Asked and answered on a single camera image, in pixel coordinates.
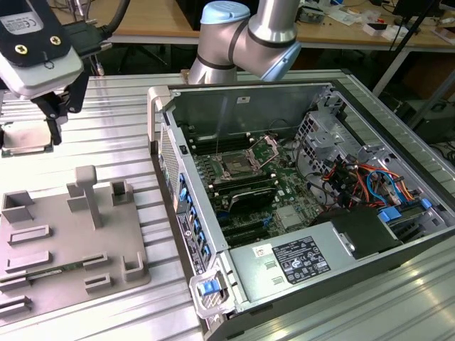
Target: motherboard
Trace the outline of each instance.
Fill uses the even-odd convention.
[[[249,148],[193,149],[193,159],[231,247],[303,229],[323,212],[299,175],[291,148],[273,135],[246,136]]]

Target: power supply label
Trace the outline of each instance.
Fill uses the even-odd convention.
[[[290,284],[330,271],[330,266],[311,236],[274,247],[273,253]]]

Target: blue cable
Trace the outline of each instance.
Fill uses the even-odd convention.
[[[385,205],[387,206],[387,201],[386,201],[383,197],[381,197],[380,195],[378,195],[377,193],[375,193],[375,192],[373,191],[373,189],[371,188],[370,179],[371,179],[371,175],[372,175],[373,173],[380,173],[380,174],[383,174],[383,175],[392,183],[393,189],[394,189],[395,193],[397,193],[397,195],[398,195],[398,197],[400,198],[400,200],[401,200],[402,202],[407,202],[407,200],[406,200],[406,198],[404,197],[404,195],[398,190],[398,188],[397,188],[397,186],[395,185],[395,182],[393,181],[392,177],[391,177],[389,174],[387,174],[386,172],[383,172],[382,170],[372,170],[372,171],[370,172],[370,174],[368,174],[368,176],[367,176],[367,187],[368,187],[368,190],[370,191],[370,193],[371,193],[374,197],[376,197],[376,198],[378,198],[379,200],[381,200],[381,201],[382,201],[383,203],[385,203]]]

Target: screw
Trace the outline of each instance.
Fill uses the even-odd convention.
[[[50,37],[50,42],[52,43],[52,45],[60,45],[62,43],[60,38],[57,36]]]
[[[26,55],[27,52],[28,52],[28,49],[24,46],[24,45],[16,45],[14,47],[14,50],[16,50],[16,52],[19,54],[19,55]]]

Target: sticker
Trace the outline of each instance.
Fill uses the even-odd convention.
[[[39,31],[43,28],[41,20],[34,12],[25,12],[2,16],[0,22],[9,33],[14,35]]]
[[[250,96],[248,97],[238,97],[237,98],[237,104],[245,104],[245,103],[250,103]]]
[[[272,251],[290,284],[300,283],[331,270],[311,236],[274,247]]]
[[[271,244],[260,245],[258,247],[253,247],[252,249],[256,257],[262,257],[272,253]]]

